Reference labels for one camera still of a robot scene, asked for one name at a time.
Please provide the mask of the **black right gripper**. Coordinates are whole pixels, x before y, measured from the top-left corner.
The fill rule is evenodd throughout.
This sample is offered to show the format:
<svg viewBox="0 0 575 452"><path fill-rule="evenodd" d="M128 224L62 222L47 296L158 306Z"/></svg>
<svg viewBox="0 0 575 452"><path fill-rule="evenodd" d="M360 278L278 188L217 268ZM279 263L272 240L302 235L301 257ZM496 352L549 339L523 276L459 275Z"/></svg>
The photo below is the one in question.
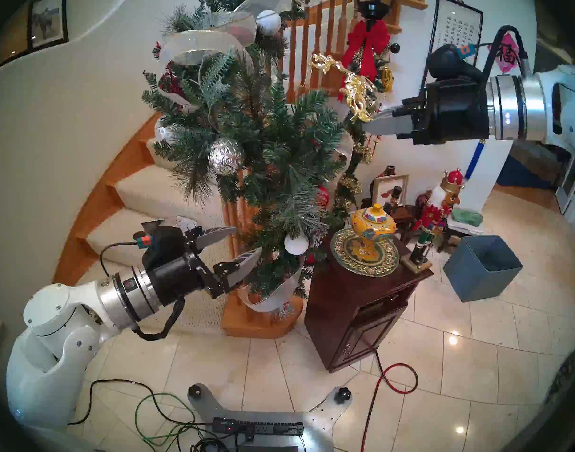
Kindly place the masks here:
<svg viewBox="0 0 575 452"><path fill-rule="evenodd" d="M466 78L430 83L401 105L383 107L363 124L363 131L411 139L415 145L486 139L490 135L486 89Z"/></svg>

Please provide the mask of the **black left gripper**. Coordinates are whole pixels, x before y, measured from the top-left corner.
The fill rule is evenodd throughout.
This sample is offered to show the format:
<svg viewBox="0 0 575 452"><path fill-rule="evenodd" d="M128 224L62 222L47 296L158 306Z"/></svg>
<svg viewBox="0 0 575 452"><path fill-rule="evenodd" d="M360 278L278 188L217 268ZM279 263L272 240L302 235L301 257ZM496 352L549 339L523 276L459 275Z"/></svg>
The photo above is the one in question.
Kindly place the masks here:
<svg viewBox="0 0 575 452"><path fill-rule="evenodd" d="M186 231L186 241L194 250L204 250L236 231L236 227L204 230L197 226ZM149 251L149 282L164 307L197 291L217 299L241 285L253 272L262 250L258 247L244 252L230 262L215 264L212 270L192 251Z"/></svg>

